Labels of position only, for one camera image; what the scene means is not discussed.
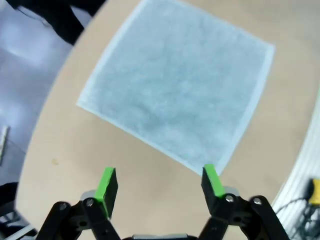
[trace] beige table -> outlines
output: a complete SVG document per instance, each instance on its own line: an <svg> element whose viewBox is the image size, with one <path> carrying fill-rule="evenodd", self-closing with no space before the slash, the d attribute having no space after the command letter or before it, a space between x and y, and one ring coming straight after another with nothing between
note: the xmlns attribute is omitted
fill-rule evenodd
<svg viewBox="0 0 320 240"><path fill-rule="evenodd" d="M209 214L200 176L76 106L101 53L139 0L109 0L78 41L43 108L23 168L17 209L40 228L56 201L78 202L105 166L117 169L113 225L133 233L197 235ZM318 91L320 2L189 0L276 45L268 82L222 174L244 198L271 202L291 171ZM244 239L229 231L228 239Z"/></svg>

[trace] gray cloth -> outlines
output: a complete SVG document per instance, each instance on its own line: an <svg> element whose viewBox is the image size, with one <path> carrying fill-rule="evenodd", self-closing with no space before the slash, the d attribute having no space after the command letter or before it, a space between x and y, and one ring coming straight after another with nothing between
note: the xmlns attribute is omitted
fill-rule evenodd
<svg viewBox="0 0 320 240"><path fill-rule="evenodd" d="M263 91L274 47L175 0L143 0L78 105L201 174L220 174Z"/></svg>

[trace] black cable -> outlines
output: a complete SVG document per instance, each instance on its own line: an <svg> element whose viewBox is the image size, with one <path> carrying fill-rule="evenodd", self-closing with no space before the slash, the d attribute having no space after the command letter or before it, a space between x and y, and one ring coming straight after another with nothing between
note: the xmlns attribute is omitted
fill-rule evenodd
<svg viewBox="0 0 320 240"><path fill-rule="evenodd" d="M295 233L291 236L291 239L294 239L296 235L299 236L301 240L316 240L320 236L320 219L311 219L311 217L319 211L318 206L308 204L303 210L302 222L296 227Z"/></svg>
<svg viewBox="0 0 320 240"><path fill-rule="evenodd" d="M285 208L288 207L290 204L296 203L296 202L301 201L301 200L306 200L306 198L305 198L305 197L300 197L300 198L291 200L291 201L288 202L286 205L283 205L282 207L280 207L280 208L278 209L278 211L275 212L275 214L278 214L282 209L285 209Z"/></svg>

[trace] screw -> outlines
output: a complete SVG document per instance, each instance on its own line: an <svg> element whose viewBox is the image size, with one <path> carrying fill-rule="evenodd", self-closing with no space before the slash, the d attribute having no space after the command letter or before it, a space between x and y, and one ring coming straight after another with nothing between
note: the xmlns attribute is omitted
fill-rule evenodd
<svg viewBox="0 0 320 240"><path fill-rule="evenodd" d="M226 200L227 202L229 202L229 203L233 203L234 198L233 198L231 195L227 195L227 196L225 197L225 200Z"/></svg>
<svg viewBox="0 0 320 240"><path fill-rule="evenodd" d="M255 197L255 198L253 199L253 202L254 202L255 204L258 204L258 205L261 205L261 204L262 204L261 200L260 200L259 198L257 198L257 197Z"/></svg>
<svg viewBox="0 0 320 240"><path fill-rule="evenodd" d="M94 200L92 198L89 198L85 203L87 207L91 207L93 204L94 204Z"/></svg>
<svg viewBox="0 0 320 240"><path fill-rule="evenodd" d="M67 207L67 204L64 202L64 203L61 203L61 204L60 204L59 209L62 211L62 210L64 210L66 207Z"/></svg>

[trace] gray floor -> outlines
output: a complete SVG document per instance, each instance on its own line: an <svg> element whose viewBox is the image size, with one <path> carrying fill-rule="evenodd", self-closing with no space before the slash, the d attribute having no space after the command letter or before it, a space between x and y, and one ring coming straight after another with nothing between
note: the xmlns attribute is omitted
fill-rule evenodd
<svg viewBox="0 0 320 240"><path fill-rule="evenodd" d="M0 185L18 181L42 106L72 46L29 12L0 6L0 130L10 131L0 166ZM84 26L90 16L74 9Z"/></svg>

